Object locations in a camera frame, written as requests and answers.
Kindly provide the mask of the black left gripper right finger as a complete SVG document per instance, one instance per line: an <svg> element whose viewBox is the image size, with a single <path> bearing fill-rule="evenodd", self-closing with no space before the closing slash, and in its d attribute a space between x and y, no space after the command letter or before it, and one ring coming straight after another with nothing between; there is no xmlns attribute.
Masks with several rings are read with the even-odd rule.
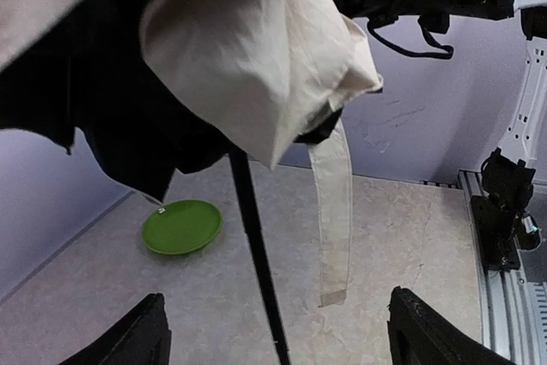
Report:
<svg viewBox="0 0 547 365"><path fill-rule="evenodd" d="M510 364L469 338L408 288L395 287L387 322L394 364Z"/></svg>

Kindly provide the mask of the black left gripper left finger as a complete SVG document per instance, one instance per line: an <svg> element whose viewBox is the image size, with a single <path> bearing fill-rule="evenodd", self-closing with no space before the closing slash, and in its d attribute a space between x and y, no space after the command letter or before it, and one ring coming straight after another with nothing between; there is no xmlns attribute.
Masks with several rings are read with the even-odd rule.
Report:
<svg viewBox="0 0 547 365"><path fill-rule="evenodd" d="M171 342L164 296L151 293L97 340L60 364L168 365Z"/></svg>

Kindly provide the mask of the beige folding umbrella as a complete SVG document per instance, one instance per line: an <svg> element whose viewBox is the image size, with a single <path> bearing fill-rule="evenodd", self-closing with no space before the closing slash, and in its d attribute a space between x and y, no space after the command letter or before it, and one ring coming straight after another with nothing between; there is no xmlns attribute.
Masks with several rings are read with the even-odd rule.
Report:
<svg viewBox="0 0 547 365"><path fill-rule="evenodd" d="M341 111L382 88L368 37L333 0L1 0L1 127L70 150L152 201L176 171L229 156L257 210L249 159L305 144L317 192L320 305L346 301L353 231Z"/></svg>

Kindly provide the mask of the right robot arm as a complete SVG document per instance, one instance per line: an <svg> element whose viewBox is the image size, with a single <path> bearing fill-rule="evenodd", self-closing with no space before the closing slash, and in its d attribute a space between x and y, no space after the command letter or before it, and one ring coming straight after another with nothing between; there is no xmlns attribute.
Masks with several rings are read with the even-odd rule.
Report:
<svg viewBox="0 0 547 365"><path fill-rule="evenodd" d="M540 245L538 226L527 207L534 191L539 129L546 115L546 0L333 0L350 18L364 17L371 35L414 15L429 44L427 56L448 60L454 50L436 39L463 16L489 21L519 17L526 39L526 68L512 119L496 149L480 168L482 193L470 200L484 268L520 267L520 250Z"/></svg>

